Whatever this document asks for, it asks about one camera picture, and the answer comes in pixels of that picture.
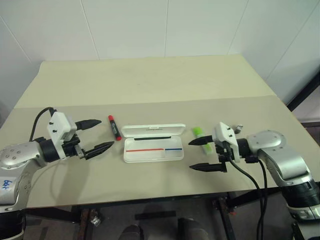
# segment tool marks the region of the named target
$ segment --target person's foot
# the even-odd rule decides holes
[[[142,229],[136,224],[128,226],[121,233],[119,240],[143,240]]]

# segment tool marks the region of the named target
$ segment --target blue line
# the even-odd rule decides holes
[[[166,148],[165,150],[182,150],[182,148]]]

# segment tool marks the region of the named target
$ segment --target green highlighter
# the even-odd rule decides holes
[[[204,131],[202,130],[201,127],[196,126],[196,127],[192,128],[192,131],[193,131],[193,134],[195,135],[196,138],[200,138],[200,137],[205,136]],[[213,154],[213,152],[214,152],[210,143],[207,143],[206,145],[202,145],[201,147],[206,155]]]

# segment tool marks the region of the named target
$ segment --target table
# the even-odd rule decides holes
[[[118,127],[183,123],[184,159],[172,162],[124,163],[123,141],[91,160],[72,157],[48,164],[32,179],[28,207],[50,207],[188,196],[254,189],[232,166],[228,173],[189,168],[205,156],[191,128],[209,135],[220,121],[243,124],[239,137],[266,129],[285,135],[320,181],[320,149],[286,106],[240,55],[43,62],[36,78],[0,129],[0,148],[28,141],[32,123],[44,107],[56,107],[74,121],[100,119],[96,127],[79,132],[90,149],[113,139],[107,120]],[[48,137],[49,116],[39,121],[35,137]],[[240,163],[262,186],[261,169]],[[268,174],[270,187],[275,187]]]

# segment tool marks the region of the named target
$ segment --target floor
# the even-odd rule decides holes
[[[122,230],[131,225],[139,224],[148,240],[175,240],[178,218],[193,218],[207,230],[211,240],[226,240],[224,227],[219,211],[211,212],[208,201],[204,198],[175,200],[157,203],[127,204],[102,208],[105,217],[102,224],[93,229],[93,240],[117,240]],[[174,217],[135,220],[136,214],[162,211],[175,211]],[[235,209],[230,214],[231,223],[239,240],[256,239],[256,227],[260,215],[259,203],[254,202]],[[292,239],[292,218],[286,209],[286,203],[281,194],[269,197],[265,215],[265,239]],[[25,240],[75,240],[78,226],[76,224],[27,218]]]

